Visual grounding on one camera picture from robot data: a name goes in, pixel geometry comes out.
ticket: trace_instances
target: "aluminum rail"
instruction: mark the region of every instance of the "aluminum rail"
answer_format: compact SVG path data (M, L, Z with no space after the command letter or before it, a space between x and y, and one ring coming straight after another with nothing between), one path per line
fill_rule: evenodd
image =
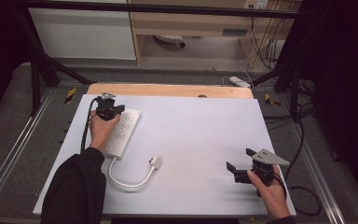
M7 155L4 163L0 168L0 191L2 187L5 185L11 171L13 170L14 165L16 164L17 160L19 159L23 149L25 148L28 140L30 139L34 129L42 118L46 108L48 107L48 103L50 98L55 92L55 88L48 88L42 98L42 104L36 113L29 118L27 124L25 125L24 129L22 130L19 138L17 139L16 143L14 144L13 148Z
M289 114L289 103L287 97L282 94L278 94L281 104L286 112ZM297 138L297 142L300 142L301 139L301 129L298 123L291 122L292 129L294 130ZM322 174L321 169L317 161L314 159L310 147L307 144L307 141L304 140L303 147L301 148L301 155L303 156L304 162L306 163L308 170L310 172L310 177L313 184L315 185L316 190L318 191L319 197L322 204L324 205L324 210L328 215L330 222L334 224L344 224L345 219L342 216L341 211L336 203L333 193L327 185L324 175Z
M259 18L281 18L281 19L306 19L316 15L296 11L275 11L246 8L226 7L184 7L184 6L162 6L143 4L118 4L118 3L91 3L91 2L69 2L49 0L19 0L18 4L23 7L50 8L50 9L72 9L91 11L126 11L126 12L150 12L150 13L175 13L194 15L215 15L233 17L259 17Z

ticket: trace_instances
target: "outlet socket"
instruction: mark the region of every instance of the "outlet socket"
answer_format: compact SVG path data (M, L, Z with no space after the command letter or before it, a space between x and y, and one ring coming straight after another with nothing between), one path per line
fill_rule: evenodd
M243 8L253 9L257 5L257 0L246 0Z
M257 0L255 4L255 9L266 9L269 0Z
M141 111L133 109L126 108L126 110L121 113L120 122L112 131L110 139L106 144L105 157L111 159L116 157L118 161L123 158L127 144L130 142L132 133L140 117Z

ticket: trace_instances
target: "white cabinet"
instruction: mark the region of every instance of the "white cabinet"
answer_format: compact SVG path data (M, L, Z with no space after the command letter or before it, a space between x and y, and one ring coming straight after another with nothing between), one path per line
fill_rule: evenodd
M127 3L126 0L87 2ZM128 12L44 8L30 8L30 12L50 57L135 60Z

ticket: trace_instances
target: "white cable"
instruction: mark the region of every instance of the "white cable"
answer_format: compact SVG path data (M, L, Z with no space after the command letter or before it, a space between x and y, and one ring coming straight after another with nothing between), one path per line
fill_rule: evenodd
M249 78L247 82L248 82L249 84L251 84L251 88L250 88L250 89L252 90L252 89L255 87L255 85L254 85L253 82L252 82L251 76L249 76L249 73L247 73L246 70L243 69L241 66L240 66L240 69L241 69L241 70L246 74L246 76Z
M129 184L123 184L121 182L119 182L118 180L114 179L113 176L112 176L112 167L113 167L113 163L115 163L116 161L116 158L113 158L112 159L112 162L110 163L110 166L109 166L109 176L110 178L113 180L113 182L117 183L118 185L122 186L122 187L125 187L125 188L138 188L140 186L142 186L144 183L146 183L146 181L149 179L149 177L152 175L153 171L156 169L156 166L152 166L150 168L150 172L149 174L147 175L146 179L144 181L142 181L141 183L139 184L135 184L135 185L129 185Z

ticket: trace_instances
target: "wall outlet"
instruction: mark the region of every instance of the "wall outlet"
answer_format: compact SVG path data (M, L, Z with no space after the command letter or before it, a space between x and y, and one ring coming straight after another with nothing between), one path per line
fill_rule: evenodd
M266 9L269 0L257 0L255 4L255 9Z
M246 0L245 5L243 5L243 8L253 9L255 8L256 4L257 4L257 0Z

